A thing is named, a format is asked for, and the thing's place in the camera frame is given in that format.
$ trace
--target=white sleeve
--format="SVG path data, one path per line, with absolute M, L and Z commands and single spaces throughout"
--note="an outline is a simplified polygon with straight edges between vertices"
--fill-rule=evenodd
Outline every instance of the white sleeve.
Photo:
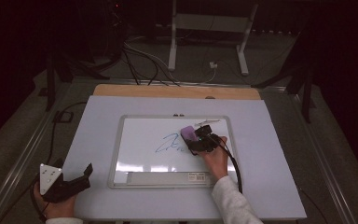
M 83 224 L 83 220 L 75 217 L 56 217 L 48 219 L 46 224 Z
M 216 182 L 212 196 L 226 224 L 262 223 L 228 175 Z

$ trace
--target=whiteboard frame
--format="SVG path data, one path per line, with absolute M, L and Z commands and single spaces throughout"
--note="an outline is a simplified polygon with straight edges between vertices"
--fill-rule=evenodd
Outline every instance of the whiteboard frame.
M 107 185 L 110 189 L 177 189 L 177 188 L 212 188 L 214 186 L 215 183 L 215 179 L 213 178 L 213 176 L 209 173 L 209 172 L 199 172 L 199 171 L 194 171 L 194 172 L 161 172 L 161 176 L 164 176 L 164 178 L 167 176 L 167 174 L 171 173 L 173 174 L 172 178 L 182 178 L 183 177 L 181 175 L 192 175 L 195 173 L 205 173 L 206 176 L 206 181 L 203 183 L 197 183 L 197 182 L 188 182 L 188 183 L 181 183 L 181 184 L 164 184 L 164 185 L 160 185 L 160 184 L 156 184 L 156 185 L 130 185 L 130 184 L 125 184 L 125 183 L 115 183 L 115 174 L 116 174 L 116 169 L 117 169 L 117 161 L 118 161 L 118 156 L 119 156 L 119 151 L 120 151 L 120 147 L 121 147 L 121 140 L 123 137 L 123 130 L 124 130 L 124 125 L 125 125 L 125 120 L 126 119 L 202 119 L 202 120 L 215 120 L 215 119 L 223 119 L 226 121 L 226 125 L 227 125 L 227 142 L 229 144 L 227 144 L 227 148 L 230 151 L 230 153 L 233 155 L 234 158 L 237 158 L 237 150 L 236 150 L 236 145 L 235 145 L 235 141 L 234 141 L 234 137 L 232 134 L 232 128 L 231 128 L 231 123 L 230 123 L 230 119 L 228 116 L 178 116 L 178 115 L 173 115 L 173 116 L 154 116 L 154 115 L 123 115 L 120 118 L 119 124 L 118 124 L 118 128 L 117 128 L 117 137 L 116 137 L 116 141 L 115 141 L 115 147 L 114 147 L 114 153 L 113 153 L 113 158 L 112 158 L 112 162 L 111 162 L 111 168 L 110 168 L 110 172 L 109 172 L 109 177 L 108 177 L 108 181 L 107 181 Z M 231 162 L 231 160 L 228 160 L 228 166 L 231 167 L 233 169 L 233 164 Z M 235 169 L 234 171 L 228 171 L 228 175 L 231 176 L 231 178 L 234 180 L 235 183 L 238 182 L 237 176 L 236 176 L 236 172 Z M 156 173 L 158 172 L 134 172 L 134 173 L 151 173 L 154 174 L 152 176 L 155 176 Z

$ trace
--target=dark background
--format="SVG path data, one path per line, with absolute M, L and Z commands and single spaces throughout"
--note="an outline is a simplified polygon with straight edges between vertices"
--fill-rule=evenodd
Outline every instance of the dark background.
M 91 24 L 104 28 L 105 20 L 98 13 L 101 9 L 95 7 L 88 17 L 82 18 L 76 14 L 76 7 L 90 1 L 59 2 L 0 0 L 0 128 L 34 89 L 33 77 L 46 69 L 46 53 L 51 40 L 70 41 L 73 48 L 66 50 L 77 52 L 76 56 L 92 59 L 93 55 L 101 53 L 93 48 L 90 40 L 104 35 L 86 30 Z M 301 60 L 315 63 L 314 84 L 321 87 L 325 101 L 358 159 L 358 1 L 258 2 L 255 32 L 298 35 L 285 65 L 292 66 Z M 123 3 L 120 11 L 123 21 L 150 38 L 156 35 L 156 23 L 167 25 L 171 22 L 170 1 L 126 0 Z M 225 1 L 222 5 L 217 0 L 183 0 L 178 1 L 178 10 L 240 16 L 241 11 L 233 12 L 231 7 L 231 4 L 240 3 Z M 76 34 L 77 38 L 70 37 L 71 34 Z

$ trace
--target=wooden edge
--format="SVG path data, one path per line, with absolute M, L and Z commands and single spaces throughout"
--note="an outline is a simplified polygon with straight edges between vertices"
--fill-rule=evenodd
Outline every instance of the wooden edge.
M 256 89 L 223 87 L 168 87 L 100 84 L 95 88 L 93 95 L 261 100 L 260 94 Z

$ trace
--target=hand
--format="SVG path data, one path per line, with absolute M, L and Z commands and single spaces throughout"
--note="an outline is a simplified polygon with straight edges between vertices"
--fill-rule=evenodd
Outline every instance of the hand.
M 226 137 L 220 137 L 223 142 L 220 142 L 220 147 L 216 147 L 212 152 L 199 152 L 198 154 L 204 159 L 206 166 L 211 174 L 219 180 L 228 175 L 227 159 L 228 155 L 223 148 L 226 146 Z
M 60 203 L 47 203 L 43 200 L 42 195 L 39 192 L 39 183 L 34 185 L 34 197 L 41 209 L 45 209 L 43 213 L 46 219 L 55 217 L 73 217 L 75 210 L 76 195 L 70 197 L 68 200 Z

